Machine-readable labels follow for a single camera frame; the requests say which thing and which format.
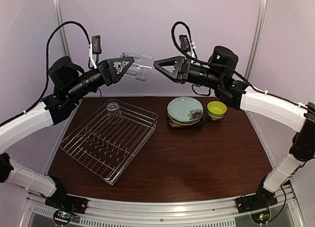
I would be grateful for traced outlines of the light teal floral plate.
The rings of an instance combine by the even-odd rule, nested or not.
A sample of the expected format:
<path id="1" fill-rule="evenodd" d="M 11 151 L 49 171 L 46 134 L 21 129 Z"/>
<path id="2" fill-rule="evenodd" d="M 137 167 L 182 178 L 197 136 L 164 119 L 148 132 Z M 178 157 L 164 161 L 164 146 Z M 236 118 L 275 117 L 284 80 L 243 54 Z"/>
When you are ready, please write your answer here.
<path id="1" fill-rule="evenodd" d="M 169 102 L 167 112 L 179 122 L 190 122 L 203 116 L 203 106 L 192 97 L 177 97 Z"/>

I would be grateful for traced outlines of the blue dotted scalloped plate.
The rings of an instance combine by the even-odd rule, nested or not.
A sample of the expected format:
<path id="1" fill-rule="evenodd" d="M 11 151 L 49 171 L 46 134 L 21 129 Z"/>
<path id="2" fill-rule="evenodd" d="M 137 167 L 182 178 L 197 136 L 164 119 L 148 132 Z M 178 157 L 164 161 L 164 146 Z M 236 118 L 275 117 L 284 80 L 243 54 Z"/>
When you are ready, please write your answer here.
<path id="1" fill-rule="evenodd" d="M 190 121 L 190 122 L 179 122 L 179 121 L 177 121 L 176 119 L 174 119 L 173 117 L 171 117 L 169 113 L 167 113 L 167 116 L 168 116 L 168 118 L 169 118 L 172 122 L 174 122 L 174 123 L 176 123 L 176 124 L 178 124 L 178 125 L 181 125 L 181 126 L 194 125 L 194 124 L 199 123 L 199 121 L 202 119 L 202 117 L 200 117 L 200 118 L 198 118 L 197 120 Z"/>

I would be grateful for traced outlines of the yellow dotted scalloped plate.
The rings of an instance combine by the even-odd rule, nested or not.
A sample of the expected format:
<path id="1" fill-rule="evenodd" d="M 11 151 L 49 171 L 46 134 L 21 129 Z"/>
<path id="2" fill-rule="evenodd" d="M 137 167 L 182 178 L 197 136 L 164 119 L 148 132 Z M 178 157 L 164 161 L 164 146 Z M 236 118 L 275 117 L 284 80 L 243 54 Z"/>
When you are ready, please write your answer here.
<path id="1" fill-rule="evenodd" d="M 203 118 L 200 118 L 199 120 L 194 121 L 194 122 L 185 122 L 185 123 L 178 122 L 170 116 L 168 116 L 167 119 L 168 119 L 169 125 L 173 128 L 198 127 L 198 126 L 204 125 Z"/>

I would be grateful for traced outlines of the lime green bowl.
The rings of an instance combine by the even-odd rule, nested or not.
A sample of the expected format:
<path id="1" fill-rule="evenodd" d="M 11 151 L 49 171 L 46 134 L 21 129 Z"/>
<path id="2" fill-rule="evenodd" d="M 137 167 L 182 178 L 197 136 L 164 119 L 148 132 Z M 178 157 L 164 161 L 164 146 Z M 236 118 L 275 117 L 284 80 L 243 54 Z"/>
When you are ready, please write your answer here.
<path id="1" fill-rule="evenodd" d="M 207 104 L 207 111 L 214 116 L 224 116 L 227 112 L 227 106 L 220 101 L 211 101 Z"/>

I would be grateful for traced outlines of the black floral square plate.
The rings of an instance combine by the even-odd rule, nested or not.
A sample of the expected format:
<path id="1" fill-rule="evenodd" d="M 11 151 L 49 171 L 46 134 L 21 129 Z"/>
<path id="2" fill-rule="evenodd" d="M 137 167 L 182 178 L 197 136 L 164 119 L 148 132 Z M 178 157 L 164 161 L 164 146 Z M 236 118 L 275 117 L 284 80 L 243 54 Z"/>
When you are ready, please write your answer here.
<path id="1" fill-rule="evenodd" d="M 184 125 L 179 125 L 173 121 L 171 121 L 170 119 L 168 119 L 168 125 L 171 128 L 175 128 L 175 129 L 189 129 L 189 128 L 198 128 L 198 127 L 202 127 L 204 125 L 204 120 L 200 119 L 198 122 L 196 123 L 192 123 L 192 124 L 184 124 Z"/>

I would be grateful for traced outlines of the pale striped bowl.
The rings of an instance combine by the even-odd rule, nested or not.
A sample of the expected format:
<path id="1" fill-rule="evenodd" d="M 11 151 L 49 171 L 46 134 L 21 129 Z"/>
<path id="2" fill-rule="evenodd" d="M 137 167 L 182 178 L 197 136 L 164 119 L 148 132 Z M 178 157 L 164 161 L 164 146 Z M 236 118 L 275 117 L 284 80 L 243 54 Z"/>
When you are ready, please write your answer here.
<path id="1" fill-rule="evenodd" d="M 217 116 L 217 115 L 213 115 L 213 114 L 211 114 L 211 113 L 208 113 L 208 115 L 209 115 L 209 117 L 210 117 L 212 120 L 214 120 L 214 121 L 220 120 L 220 119 L 222 119 L 222 118 L 224 117 L 224 115 Z"/>

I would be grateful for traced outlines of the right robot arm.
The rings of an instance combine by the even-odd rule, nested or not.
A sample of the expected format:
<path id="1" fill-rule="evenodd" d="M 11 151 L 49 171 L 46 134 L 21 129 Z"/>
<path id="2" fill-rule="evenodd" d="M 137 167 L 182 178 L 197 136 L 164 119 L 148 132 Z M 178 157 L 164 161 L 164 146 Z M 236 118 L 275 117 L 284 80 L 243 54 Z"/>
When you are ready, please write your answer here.
<path id="1" fill-rule="evenodd" d="M 288 153 L 251 196 L 253 205 L 262 208 L 301 166 L 314 159 L 315 105 L 293 102 L 259 90 L 240 74 L 239 80 L 234 80 L 237 62 L 238 56 L 230 49 L 216 46 L 206 63 L 185 54 L 154 61 L 154 68 L 175 83 L 189 82 L 214 90 L 226 106 L 259 114 L 296 132 Z"/>

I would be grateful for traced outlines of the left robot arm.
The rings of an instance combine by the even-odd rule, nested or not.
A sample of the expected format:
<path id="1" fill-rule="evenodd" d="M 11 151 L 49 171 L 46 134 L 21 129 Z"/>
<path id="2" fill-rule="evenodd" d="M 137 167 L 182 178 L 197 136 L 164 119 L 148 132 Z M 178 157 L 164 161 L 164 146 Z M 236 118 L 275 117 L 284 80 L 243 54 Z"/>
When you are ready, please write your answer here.
<path id="1" fill-rule="evenodd" d="M 134 63 L 133 57 L 107 59 L 85 72 L 69 56 L 61 57 L 48 69 L 54 83 L 53 94 L 42 98 L 35 107 L 0 127 L 0 181 L 35 191 L 60 209 L 67 209 L 71 199 L 57 178 L 41 175 L 12 159 L 6 150 L 23 138 L 66 120 L 85 95 L 103 85 L 121 80 Z"/>

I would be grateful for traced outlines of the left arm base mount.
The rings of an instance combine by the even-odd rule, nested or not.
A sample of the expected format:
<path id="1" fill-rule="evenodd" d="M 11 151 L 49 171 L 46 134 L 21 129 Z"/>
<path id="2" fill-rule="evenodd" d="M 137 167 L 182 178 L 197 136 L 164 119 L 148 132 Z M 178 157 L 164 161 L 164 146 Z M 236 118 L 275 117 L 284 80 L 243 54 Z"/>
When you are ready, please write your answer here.
<path id="1" fill-rule="evenodd" d="M 71 214 L 85 214 L 88 200 L 66 195 L 64 197 L 45 197 L 45 204 Z"/>

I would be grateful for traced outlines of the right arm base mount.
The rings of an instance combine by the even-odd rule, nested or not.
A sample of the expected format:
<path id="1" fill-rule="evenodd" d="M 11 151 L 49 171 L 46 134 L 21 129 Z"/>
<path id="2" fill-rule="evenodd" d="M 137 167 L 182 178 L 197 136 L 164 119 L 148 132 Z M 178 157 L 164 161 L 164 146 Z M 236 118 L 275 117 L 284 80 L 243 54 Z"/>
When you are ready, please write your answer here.
<path id="1" fill-rule="evenodd" d="M 260 209 L 268 208 L 269 206 L 276 205 L 278 203 L 277 198 L 272 195 L 265 197 L 258 194 L 242 195 L 235 199 L 238 213 L 252 212 Z"/>

